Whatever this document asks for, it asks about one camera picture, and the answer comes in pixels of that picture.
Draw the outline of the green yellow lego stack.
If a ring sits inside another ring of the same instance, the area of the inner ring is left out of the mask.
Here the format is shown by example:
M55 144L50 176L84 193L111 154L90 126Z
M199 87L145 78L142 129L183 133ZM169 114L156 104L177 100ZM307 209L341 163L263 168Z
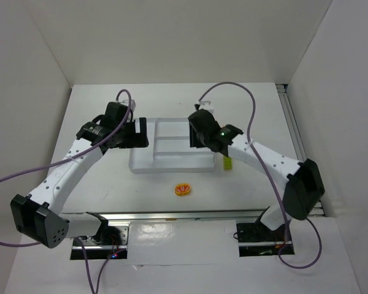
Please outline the green yellow lego stack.
M232 170L232 159L227 156L223 156L223 170Z

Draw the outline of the round orange lego piece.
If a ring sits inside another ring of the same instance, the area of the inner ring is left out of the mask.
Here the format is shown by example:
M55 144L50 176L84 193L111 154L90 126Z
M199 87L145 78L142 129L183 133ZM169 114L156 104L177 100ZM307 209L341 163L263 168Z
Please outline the round orange lego piece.
M191 193L191 186L188 183L180 183L175 186L174 192L179 197L189 195Z

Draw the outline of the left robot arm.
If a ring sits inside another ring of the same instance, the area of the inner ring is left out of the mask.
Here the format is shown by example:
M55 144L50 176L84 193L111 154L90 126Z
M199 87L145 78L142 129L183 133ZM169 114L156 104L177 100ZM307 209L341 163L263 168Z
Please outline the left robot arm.
M147 120L134 119L134 100L109 102L103 115L95 117L77 132L64 164L56 167L27 196L17 194L10 202L16 229L48 248L66 238L90 236L101 243L118 236L98 213L61 215L64 204L87 171L108 149L148 146Z

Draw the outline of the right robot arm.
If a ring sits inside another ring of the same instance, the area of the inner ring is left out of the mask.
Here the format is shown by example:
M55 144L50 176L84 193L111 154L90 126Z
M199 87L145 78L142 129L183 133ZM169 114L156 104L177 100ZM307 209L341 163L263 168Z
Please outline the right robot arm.
M258 222L270 231L278 230L291 219L305 220L325 189L317 164L306 159L301 162L283 156L255 142L239 128L227 124L221 127L211 112L199 109L188 117L190 146L206 147L231 159L249 165L271 177L272 186L283 195L277 204L268 207Z

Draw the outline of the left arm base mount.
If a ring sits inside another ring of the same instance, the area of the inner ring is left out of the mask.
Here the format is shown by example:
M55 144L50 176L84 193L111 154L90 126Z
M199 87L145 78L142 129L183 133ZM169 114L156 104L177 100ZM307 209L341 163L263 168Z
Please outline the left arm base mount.
M88 260L104 260L110 254L113 260L128 257L129 222L110 222L102 236L81 236Z

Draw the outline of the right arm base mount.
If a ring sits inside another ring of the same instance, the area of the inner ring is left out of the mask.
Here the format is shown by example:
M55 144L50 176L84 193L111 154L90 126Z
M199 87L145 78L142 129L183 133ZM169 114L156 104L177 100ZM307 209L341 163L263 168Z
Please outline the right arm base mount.
M278 255L279 250L286 244L288 248L284 249L282 254L294 254L291 241L285 241L285 225L272 231L260 222L238 223L233 238L238 242L240 257Z

